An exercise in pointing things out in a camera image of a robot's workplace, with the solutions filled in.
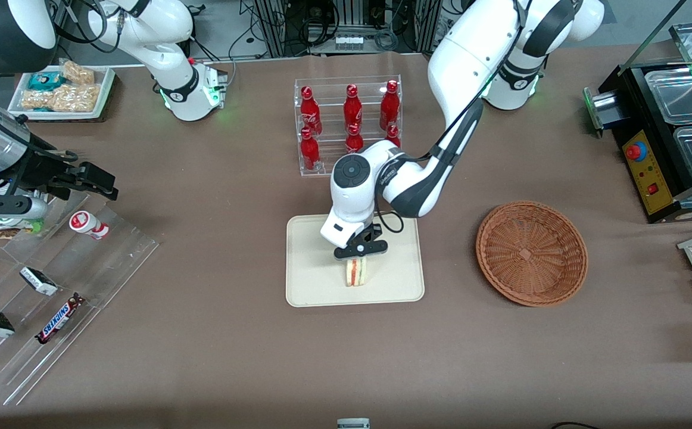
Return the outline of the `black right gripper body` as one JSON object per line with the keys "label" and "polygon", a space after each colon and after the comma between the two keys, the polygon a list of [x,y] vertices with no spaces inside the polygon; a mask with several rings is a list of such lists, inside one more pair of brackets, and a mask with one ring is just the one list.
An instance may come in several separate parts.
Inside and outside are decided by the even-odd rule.
{"label": "black right gripper body", "polygon": [[21,161],[21,188],[27,192],[39,190],[60,197],[65,190],[88,192],[90,185],[82,179],[88,162],[77,165],[41,155],[30,155]]}

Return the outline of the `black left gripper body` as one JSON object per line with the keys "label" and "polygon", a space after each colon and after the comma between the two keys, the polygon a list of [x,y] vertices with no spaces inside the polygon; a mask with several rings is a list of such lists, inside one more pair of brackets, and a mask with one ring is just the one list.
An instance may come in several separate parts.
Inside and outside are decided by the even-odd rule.
{"label": "black left gripper body", "polygon": [[335,260],[355,260],[367,256],[384,254],[388,251],[388,242],[382,241],[382,225],[371,223],[359,234],[351,237],[344,248],[334,249]]}

